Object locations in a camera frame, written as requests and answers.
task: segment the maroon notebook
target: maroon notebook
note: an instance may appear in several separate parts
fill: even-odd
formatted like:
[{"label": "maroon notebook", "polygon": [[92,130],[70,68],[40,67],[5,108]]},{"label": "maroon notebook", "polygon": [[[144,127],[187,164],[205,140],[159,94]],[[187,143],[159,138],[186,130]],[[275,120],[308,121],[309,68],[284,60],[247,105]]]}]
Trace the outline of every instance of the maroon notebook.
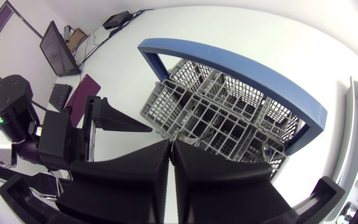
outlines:
[{"label": "maroon notebook", "polygon": [[96,96],[100,89],[100,85],[86,74],[66,104],[66,106],[72,107],[70,120],[73,127],[77,127],[85,114],[88,96]]}]

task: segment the white table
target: white table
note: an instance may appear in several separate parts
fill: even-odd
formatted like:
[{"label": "white table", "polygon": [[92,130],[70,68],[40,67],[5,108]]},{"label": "white table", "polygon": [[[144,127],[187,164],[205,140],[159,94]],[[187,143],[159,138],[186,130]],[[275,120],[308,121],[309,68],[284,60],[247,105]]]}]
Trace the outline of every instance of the white table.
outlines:
[{"label": "white table", "polygon": [[[344,129],[345,92],[350,76],[358,80],[358,56],[345,45],[299,22],[259,11],[204,6],[147,11],[95,52],[82,71],[101,85],[99,96],[145,124],[139,112],[158,80],[137,46],[153,37],[201,42],[251,58],[298,84],[327,109],[324,132],[292,155],[273,183],[291,206],[307,198],[319,178],[333,174]],[[178,58],[162,60],[170,68]],[[79,77],[58,78],[57,82],[75,88]],[[114,159],[161,139],[156,133],[97,130],[95,160]],[[165,222],[177,221],[170,166]]]}]

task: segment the dishwasher rack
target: dishwasher rack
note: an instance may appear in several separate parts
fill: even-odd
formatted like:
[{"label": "dishwasher rack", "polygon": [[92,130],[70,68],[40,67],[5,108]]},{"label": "dishwasher rack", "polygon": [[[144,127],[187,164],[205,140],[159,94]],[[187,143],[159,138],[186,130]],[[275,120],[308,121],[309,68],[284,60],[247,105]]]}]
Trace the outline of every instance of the dishwasher rack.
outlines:
[{"label": "dishwasher rack", "polygon": [[[326,110],[313,97],[253,60],[175,39],[138,48],[161,81],[140,114],[163,138],[232,161],[267,162],[273,179],[324,129]],[[157,54],[182,59],[167,71]]]}]

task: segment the blue handle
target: blue handle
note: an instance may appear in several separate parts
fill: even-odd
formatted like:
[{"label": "blue handle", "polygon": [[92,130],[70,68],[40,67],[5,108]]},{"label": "blue handle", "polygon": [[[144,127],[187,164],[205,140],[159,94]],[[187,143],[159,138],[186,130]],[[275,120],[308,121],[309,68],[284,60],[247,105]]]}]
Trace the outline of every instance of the blue handle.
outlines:
[{"label": "blue handle", "polygon": [[327,111],[311,95],[283,75],[247,57],[206,44],[178,39],[145,39],[139,46],[143,57],[162,81],[169,78],[157,54],[185,58],[226,73],[271,97],[294,112],[305,125],[286,153],[292,155],[323,132]]}]

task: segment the keyboard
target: keyboard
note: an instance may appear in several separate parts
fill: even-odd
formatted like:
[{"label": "keyboard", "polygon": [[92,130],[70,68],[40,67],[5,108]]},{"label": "keyboard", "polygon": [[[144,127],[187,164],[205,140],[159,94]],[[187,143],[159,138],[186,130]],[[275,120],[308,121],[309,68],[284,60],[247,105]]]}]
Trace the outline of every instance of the keyboard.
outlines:
[{"label": "keyboard", "polygon": [[70,85],[54,84],[49,103],[58,111],[62,112],[72,89],[73,87]]}]

